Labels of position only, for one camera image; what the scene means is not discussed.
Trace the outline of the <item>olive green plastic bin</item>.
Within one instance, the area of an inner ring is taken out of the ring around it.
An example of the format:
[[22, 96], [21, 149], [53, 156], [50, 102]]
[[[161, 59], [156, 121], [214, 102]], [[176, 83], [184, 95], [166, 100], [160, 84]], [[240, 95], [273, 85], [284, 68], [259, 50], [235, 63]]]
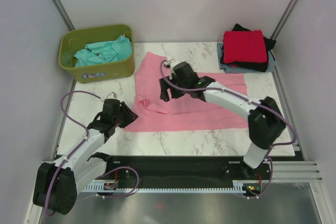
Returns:
[[[75, 53], [94, 42], [117, 40], [119, 36], [130, 40], [131, 52], [125, 60], [93, 66], [76, 67]], [[59, 65], [80, 83], [130, 77], [135, 70], [133, 30], [126, 24], [77, 29], [65, 34], [60, 42]]]

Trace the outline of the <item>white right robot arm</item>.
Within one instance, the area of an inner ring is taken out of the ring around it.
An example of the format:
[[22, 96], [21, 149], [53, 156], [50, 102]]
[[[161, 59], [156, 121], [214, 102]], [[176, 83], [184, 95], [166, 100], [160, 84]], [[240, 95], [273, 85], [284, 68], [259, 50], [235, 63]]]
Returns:
[[262, 100], [249, 98], [209, 76], [199, 77], [185, 61], [163, 60], [160, 71], [165, 68], [170, 73], [160, 79], [161, 100], [168, 102], [188, 94], [193, 99], [228, 109], [246, 120], [251, 143], [240, 162], [240, 173], [245, 178], [254, 178], [275, 140], [286, 128], [276, 101], [271, 97]]

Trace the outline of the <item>pink t shirt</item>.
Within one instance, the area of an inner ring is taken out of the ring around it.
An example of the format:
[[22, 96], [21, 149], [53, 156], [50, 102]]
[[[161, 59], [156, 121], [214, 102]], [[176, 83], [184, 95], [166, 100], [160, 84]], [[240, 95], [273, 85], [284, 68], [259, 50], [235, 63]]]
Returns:
[[127, 132], [173, 132], [245, 129], [241, 116], [218, 105], [193, 99], [188, 94], [164, 102], [160, 99], [160, 64], [165, 57], [148, 52], [135, 73], [132, 111], [138, 118]]

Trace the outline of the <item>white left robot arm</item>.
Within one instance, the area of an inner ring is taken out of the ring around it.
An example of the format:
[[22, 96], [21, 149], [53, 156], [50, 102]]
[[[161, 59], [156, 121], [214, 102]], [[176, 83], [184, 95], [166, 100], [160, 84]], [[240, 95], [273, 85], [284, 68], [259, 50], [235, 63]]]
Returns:
[[117, 99], [106, 99], [102, 111], [85, 128], [86, 134], [59, 158], [43, 162], [38, 170], [33, 204], [66, 215], [74, 206], [78, 194], [94, 179], [111, 178], [115, 165], [94, 152], [115, 133], [138, 118]]

